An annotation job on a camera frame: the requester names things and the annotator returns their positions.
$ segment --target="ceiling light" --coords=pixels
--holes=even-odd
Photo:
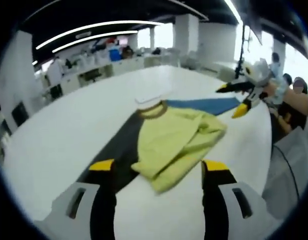
[[[169,0],[169,1],[172,2],[172,3],[178,4],[178,5],[180,5],[180,6],[184,7],[184,8],[187,8],[188,10],[191,10],[193,13],[195,13],[195,14],[201,16],[202,18],[204,18],[205,20],[209,21],[208,16],[206,16],[206,15],[200,13],[199,11],[193,9],[192,7],[186,5],[184,3],[184,1],[183,2],[180,2],[178,0]]]
[[[232,11],[232,13],[234,14],[236,20],[238,21],[238,24],[241,24],[243,21],[240,18],[240,15],[239,15],[238,11],[236,10],[234,4],[230,0],[224,0],[224,1],[228,5],[228,7]]]
[[[47,44],[50,44],[51,42],[60,39],[66,35],[81,31],[81,30],[85,30],[85,29],[91,29],[91,28],[95,28],[95,27],[100,27],[100,26],[106,26],[106,25],[114,25],[114,24],[147,24],[147,25],[156,25],[156,26],[160,26],[163,25],[163,23],[160,22],[155,22],[155,21],[138,21],[138,20],[122,20],[122,21],[107,21],[107,22],[101,22],[101,23],[95,23],[95,24],[91,24],[91,25],[86,25],[86,26],[81,26],[78,28],[75,28],[73,30],[69,30],[66,31],[62,34],[59,34],[55,37],[52,37],[51,39],[43,42],[42,44],[38,45],[36,47],[36,49],[41,49],[42,47],[46,46]]]
[[[131,31],[115,31],[115,32],[109,32],[109,33],[99,34],[99,35],[95,35],[95,36],[89,36],[89,37],[86,37],[86,38],[83,38],[83,39],[79,39],[77,41],[73,41],[73,42],[68,43],[66,45],[63,45],[61,47],[58,47],[58,48],[54,49],[52,52],[55,53],[55,52],[58,52],[58,51],[60,51],[62,49],[70,47],[72,45],[75,45],[75,44],[78,44],[78,43],[81,43],[81,42],[85,42],[85,41],[88,41],[88,40],[91,40],[91,39],[97,39],[97,38],[102,38],[102,37],[107,37],[107,36],[112,36],[112,35],[136,34],[137,32],[138,31],[136,31],[136,30],[131,30]]]

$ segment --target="office desk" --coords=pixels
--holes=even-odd
[[[78,178],[136,109],[135,96],[166,86],[172,87],[172,92],[166,91],[165,97],[174,100],[233,96],[215,93],[220,85],[221,81],[194,71],[158,66],[81,88],[42,109],[13,134],[6,149],[6,179],[28,216],[42,220],[49,214],[52,201]],[[228,131],[206,158],[226,163],[238,181],[261,194],[271,150],[268,109],[261,102],[246,116],[231,119],[233,111],[219,116]],[[124,237],[128,228],[129,232],[136,231],[132,228],[143,229],[147,234],[149,228],[160,229],[164,240],[167,236],[183,239],[167,235],[169,226],[161,223],[168,221],[177,222],[173,226],[176,235],[185,230],[201,236],[202,195],[200,164],[175,188],[161,195],[156,195],[141,176],[136,177],[117,194],[116,239],[132,239]],[[146,239],[157,239],[150,236]]]

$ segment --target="ceiling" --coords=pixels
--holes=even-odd
[[[246,0],[232,0],[240,13],[245,12],[242,7]],[[306,0],[291,1],[289,6],[302,7],[296,2]],[[32,1],[31,5],[20,4],[16,1],[14,8],[18,9],[16,18],[18,28],[33,34],[33,54],[34,59],[44,61],[52,57],[52,50],[75,39],[75,35],[86,32],[73,33],[63,37],[49,45],[36,50],[35,47],[42,42],[68,30],[72,30],[85,25],[118,21],[118,20],[142,20],[157,22],[172,22],[174,16],[178,14],[195,13],[175,4],[169,0],[41,0]],[[183,3],[198,10],[208,16],[210,22],[236,24],[236,20],[226,5],[224,0],[184,0]],[[293,33],[297,38],[301,38],[301,32],[295,25],[295,21],[287,8],[286,1],[283,0],[252,0],[257,13],[281,28]],[[140,29],[146,25],[116,24],[95,27],[91,30],[92,35],[109,32],[126,31],[130,29]],[[263,26],[269,32],[280,36],[273,27]]]

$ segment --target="desk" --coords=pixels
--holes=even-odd
[[[173,88],[168,99],[234,94],[215,93],[222,82],[212,77],[157,66],[107,78],[60,98],[21,125],[6,149],[6,179],[25,213],[35,220],[44,219],[52,201],[78,178],[136,109],[135,96],[164,84]],[[237,119],[231,118],[233,111],[219,116],[228,131],[206,158],[225,162],[238,181],[261,194],[271,150],[268,109],[261,102]],[[136,239],[135,235],[137,239],[203,239],[202,195],[200,164],[162,195],[156,195],[141,176],[136,177],[117,194],[116,239]],[[148,234],[155,229],[159,235]]]

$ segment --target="led light strip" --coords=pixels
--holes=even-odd
[[[240,15],[239,15],[237,9],[235,8],[234,4],[231,2],[231,0],[224,0],[224,1],[227,4],[227,6],[229,7],[229,9],[232,11],[232,13],[234,14],[236,20],[238,21],[238,24],[241,24],[243,21],[240,18]]]
[[[160,22],[155,22],[155,21],[138,21],[138,20],[122,20],[122,21],[106,21],[106,22],[101,22],[101,23],[95,23],[95,24],[91,24],[91,25],[86,25],[86,26],[81,26],[78,28],[75,28],[73,30],[69,30],[66,31],[62,34],[59,34],[55,37],[52,37],[51,39],[43,42],[42,44],[38,45],[36,47],[36,50],[41,49],[42,47],[46,46],[47,44],[50,44],[51,42],[62,38],[66,35],[81,31],[81,30],[85,30],[85,29],[91,29],[91,28],[95,28],[95,27],[100,27],[100,26],[106,26],[106,25],[114,25],[114,24],[147,24],[147,25],[156,25],[156,26],[160,26],[160,25],[164,25],[163,23]]]
[[[58,52],[58,51],[60,51],[62,49],[70,47],[70,46],[72,46],[74,44],[85,42],[85,41],[88,41],[88,40],[91,40],[91,39],[97,39],[97,38],[102,38],[102,37],[107,37],[107,36],[112,36],[112,35],[136,34],[137,32],[138,31],[136,31],[136,30],[131,30],[131,31],[115,31],[115,32],[109,32],[109,33],[99,34],[99,35],[95,35],[95,36],[89,36],[89,37],[86,37],[86,38],[83,38],[83,39],[79,39],[77,41],[73,41],[73,42],[68,43],[66,45],[60,46],[60,47],[52,50],[52,52],[55,53],[55,52]]]
[[[200,13],[199,11],[193,9],[192,7],[186,5],[186,4],[184,4],[184,3],[182,3],[182,2],[180,2],[180,1],[178,1],[178,0],[169,0],[169,1],[172,2],[172,3],[178,4],[178,5],[184,7],[184,8],[186,8],[186,9],[188,9],[188,10],[191,10],[193,13],[196,13],[197,15],[201,16],[201,17],[204,18],[205,20],[209,21],[209,19],[208,19],[208,17],[207,17],[206,15]]]

